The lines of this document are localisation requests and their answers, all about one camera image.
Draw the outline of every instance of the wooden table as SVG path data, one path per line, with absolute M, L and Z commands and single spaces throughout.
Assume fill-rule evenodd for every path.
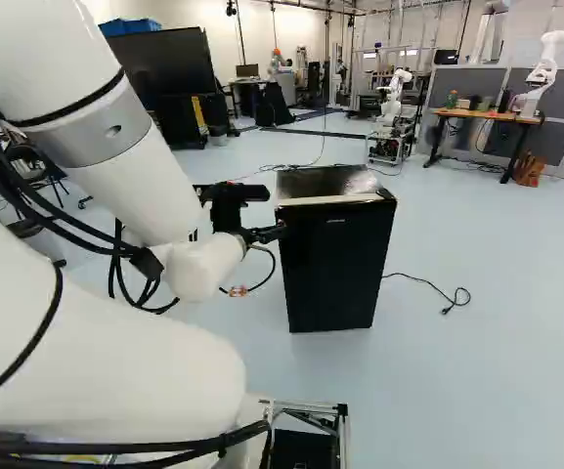
M 442 142 L 442 136 L 445 132 L 445 125 L 447 124 L 447 120 L 450 118 L 481 118 L 481 119 L 488 119 L 488 120 L 497 120 L 500 122 L 514 122 L 518 124 L 521 129 L 521 135 L 518 139 L 518 143 L 516 144 L 516 149 L 512 154 L 512 157 L 509 160 L 509 164 L 507 165 L 507 169 L 500 178 L 500 183 L 505 184 L 512 176 L 514 172 L 514 165 L 520 156 L 520 152 L 525 144 L 525 140 L 527 139 L 527 133 L 532 125 L 542 125 L 542 119 L 538 117 L 521 117 L 520 115 L 514 112 L 495 112 L 493 110 L 468 110 L 468 109 L 447 109 L 445 107 L 441 107 L 440 109 L 436 109 L 434 113 L 440 116 L 438 121 L 438 128 L 437 128 L 437 135 L 438 138 L 435 139 L 433 148 L 431 149 L 431 155 L 429 159 L 423 164 L 424 168 L 428 168 L 429 166 L 433 165 L 434 163 L 440 161 L 443 157 L 442 154 L 438 154 L 438 147 Z

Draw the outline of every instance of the black box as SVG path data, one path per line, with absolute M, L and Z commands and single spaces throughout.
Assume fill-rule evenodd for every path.
M 397 208 L 365 165 L 278 172 L 290 332 L 372 326 Z

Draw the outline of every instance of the black cable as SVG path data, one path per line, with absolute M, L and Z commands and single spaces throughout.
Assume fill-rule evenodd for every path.
M 97 237 L 105 242 L 109 242 L 115 244 L 115 247 L 120 249 L 124 249 L 127 251 L 131 251 L 132 253 L 137 251 L 138 248 L 133 246 L 127 242 L 120 241 L 116 242 L 113 236 L 109 234 L 105 234 L 83 222 L 77 220 L 75 217 L 70 216 L 62 209 L 57 207 L 56 205 L 52 204 L 49 200 L 44 198 L 37 190 L 34 188 L 28 181 L 26 181 L 14 168 L 14 166 L 10 163 L 11 160 L 14 160 L 16 156 L 21 156 L 22 154 L 27 154 L 31 152 L 33 156 L 40 159 L 46 165 L 49 165 L 49 161 L 45 161 L 45 158 L 42 156 L 41 152 L 35 149 L 30 145 L 15 145 L 8 147 L 7 150 L 4 150 L 1 141 L 0 141 L 0 165 L 2 169 L 6 172 L 6 175 L 11 180 L 11 182 L 18 187 L 21 192 L 27 196 L 31 201 L 36 203 L 42 209 L 48 211 L 52 215 L 55 215 L 56 218 L 62 220 L 69 225 L 76 227 L 77 229 L 81 230 L 82 232 Z
M 114 219 L 114 238 L 121 240 L 122 232 L 123 224 L 120 220 Z M 138 300 L 134 300 L 134 298 L 132 298 L 132 296 L 130 295 L 129 290 L 127 289 L 127 284 L 125 283 L 120 256 L 112 256 L 112 259 L 110 260 L 108 271 L 108 295 L 110 296 L 110 298 L 114 298 L 114 277 L 116 277 L 118 287 L 127 304 L 138 310 L 161 316 L 180 302 L 180 299 L 176 297 L 170 303 L 158 308 L 145 307 L 145 304 L 152 298 L 152 296 L 159 288 L 159 279 L 156 280 L 155 283 L 152 283 L 151 280 L 147 280 L 140 298 Z
M 452 299 L 449 296 L 447 296 L 447 294 L 444 293 L 440 288 L 438 288 L 436 285 L 434 285 L 431 281 L 425 280 L 424 278 L 412 277 L 412 276 L 409 276 L 408 274 L 396 272 L 394 274 L 388 274 L 387 276 L 383 276 L 382 279 L 390 278 L 390 277 L 396 277 L 396 276 L 409 278 L 410 280 L 419 281 L 421 283 L 426 283 L 427 285 L 431 286 L 434 290 L 436 290 L 438 293 L 440 293 L 449 303 L 451 303 L 451 306 L 448 306 L 447 308 L 443 308 L 443 310 L 441 311 L 441 313 L 444 316 L 447 315 L 454 307 L 459 307 L 459 308 L 464 307 L 464 306 L 468 305 L 470 303 L 470 301 L 472 300 L 472 296 L 470 295 L 470 292 L 466 288 L 464 288 L 463 286 L 459 286 L 456 289 L 456 292 L 455 292 L 454 297 Z M 465 294 L 465 299 L 463 301 L 459 301 L 459 299 L 458 299 L 459 292 L 462 292 L 462 293 Z
M 275 270 L 278 266 L 278 260 L 275 257 L 275 254 L 273 254 L 273 252 L 270 249 L 267 249 L 266 247 L 261 247 L 261 246 L 251 246 L 251 249 L 255 249 L 256 251 L 266 252 L 269 256 L 271 256 L 271 259 L 273 260 L 273 265 L 271 266 L 271 271 L 269 272 L 269 274 L 262 281 L 256 283 L 251 288 L 247 288 L 247 290 L 246 290 L 247 293 L 251 293 L 252 291 L 257 290 L 262 285 L 264 285 L 267 281 L 269 281 L 271 279 L 271 277 L 273 276 L 273 274 L 275 273 Z M 223 288 L 222 286 L 219 287 L 219 290 L 221 290 L 226 295 L 230 294 L 230 292 L 228 290 L 226 290 L 225 288 Z
M 479 132 L 477 132 L 477 137 L 475 138 L 475 149 L 477 149 L 477 151 L 479 151 L 480 153 L 485 153 L 485 151 L 483 151 L 482 149 L 479 149 L 479 138 L 481 137 L 482 132 L 484 131 L 484 129 L 488 125 L 488 122 L 491 122 L 491 120 L 486 119 L 486 122 L 484 122 L 483 125 L 479 128 Z
M 391 174 L 391 173 L 386 173 L 385 171 L 381 171 L 380 169 L 377 169 L 377 168 L 371 168 L 371 167 L 369 167 L 369 166 L 367 166 L 367 168 L 368 168 L 370 171 L 374 171 L 375 173 L 383 174 L 384 176 L 391 176 L 391 177 L 394 177 L 394 176 L 399 176 L 399 175 L 403 172 L 403 165 L 404 165 L 404 163 L 405 163 L 405 160 L 401 162 L 401 165 L 399 166 L 399 171 L 398 171 L 397 173 L 392 173 L 392 174 Z
M 69 232 L 68 230 L 64 229 L 63 227 L 59 226 L 58 224 L 56 224 L 54 222 L 54 220 L 52 218 L 49 217 L 45 217 L 41 214 L 39 214 L 38 212 L 36 212 L 36 210 L 34 210 L 32 207 L 28 206 L 22 199 L 22 196 L 20 196 L 18 193 L 14 192 L 14 189 L 11 188 L 11 184 L 8 181 L 4 181 L 1 179 L 1 174 L 0 174 L 0 194 L 2 197 L 4 197 L 6 200 L 8 200 L 8 202 L 10 202 L 11 205 L 13 205 L 15 207 L 15 209 L 17 209 L 20 213 L 23 214 L 23 216 L 29 220 L 32 220 L 33 222 L 37 223 L 38 225 L 43 226 L 44 228 L 50 230 L 51 232 L 55 233 L 56 235 L 59 235 L 61 237 L 63 237 L 64 239 L 70 241 L 71 243 L 82 247 L 88 251 L 97 253 L 97 254 L 103 254 L 103 255 L 114 255 L 114 254 L 118 254 L 120 256 L 124 256 L 124 257 L 131 257 L 133 255 L 133 253 L 124 253 L 122 251 L 115 251 L 113 249 L 108 249 L 108 248 L 104 248 L 102 246 L 97 246 L 95 244 L 93 244 L 90 241 L 87 241 L 86 239 L 79 237 L 76 234 L 73 234 L 71 232 Z
M 49 308 L 47 309 L 43 320 L 38 325 L 38 328 L 36 329 L 36 332 L 34 332 L 32 338 L 29 340 L 29 342 L 27 342 L 25 347 L 23 347 L 19 355 L 10 364 L 10 366 L 8 366 L 0 374 L 0 387 L 3 386 L 10 378 L 12 378 L 14 374 L 23 366 L 25 361 L 29 358 L 36 346 L 44 337 L 45 332 L 47 332 L 47 329 L 52 322 L 52 319 L 56 315 L 56 311 L 58 310 L 58 306 L 60 305 L 60 300 L 63 295 L 63 273 L 56 266 L 54 266 L 54 270 L 56 271 L 56 287 L 54 289 L 54 295 L 51 299 Z
M 41 443 L 41 442 L 4 442 L 0 441 L 0 454 L 42 454 L 42 455 L 77 455 L 77 454 L 143 454 L 151 452 L 173 452 L 206 450 L 216 452 L 222 447 L 228 448 L 243 443 L 261 433 L 268 431 L 269 422 L 258 420 L 224 435 L 189 442 L 167 443 Z

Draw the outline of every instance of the desk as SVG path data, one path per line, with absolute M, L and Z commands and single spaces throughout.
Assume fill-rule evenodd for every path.
M 434 163 L 440 161 L 442 158 L 442 154 L 438 154 L 438 147 L 442 142 L 442 136 L 445 132 L 445 125 L 447 120 L 451 117 L 455 118 L 482 118 L 482 119 L 489 119 L 489 120 L 497 120 L 500 122 L 515 122 L 517 123 L 521 129 L 521 135 L 518 139 L 518 143 L 516 144 L 516 149 L 514 150 L 514 154 L 509 160 L 509 164 L 507 165 L 507 169 L 500 178 L 500 183 L 505 184 L 512 176 L 514 172 L 514 165 L 518 160 L 518 156 L 520 156 L 520 152 L 523 149 L 523 145 L 525 144 L 525 140 L 527 139 L 527 133 L 532 125 L 541 125 L 542 119 L 538 117 L 521 117 L 520 115 L 514 112 L 502 112 L 498 113 L 492 110 L 468 110 L 468 109 L 446 109 L 444 107 L 437 109 L 434 113 L 440 116 L 440 120 L 438 121 L 438 129 L 436 131 L 437 138 L 434 141 L 434 146 L 431 149 L 431 155 L 429 159 L 423 164 L 423 168 L 428 168 L 429 166 L 433 165 Z
M 232 93 L 232 105 L 234 106 L 234 116 L 247 115 L 255 117 L 256 95 L 260 85 L 265 85 L 269 80 L 260 78 L 240 78 L 230 81 L 230 90 Z M 239 102 L 236 102 L 236 90 L 238 88 Z

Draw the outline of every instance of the metal frame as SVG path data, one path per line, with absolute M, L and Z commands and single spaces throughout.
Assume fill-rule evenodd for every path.
M 269 399 L 261 399 L 259 403 L 264 406 L 264 416 L 269 420 L 273 429 L 271 440 L 273 448 L 275 447 L 275 422 L 281 415 L 286 414 L 335 437 L 338 441 L 337 469 L 349 469 L 351 467 L 349 461 L 351 425 L 346 404 L 275 401 Z M 321 422 L 323 419 L 328 420 L 332 426 L 325 426 Z

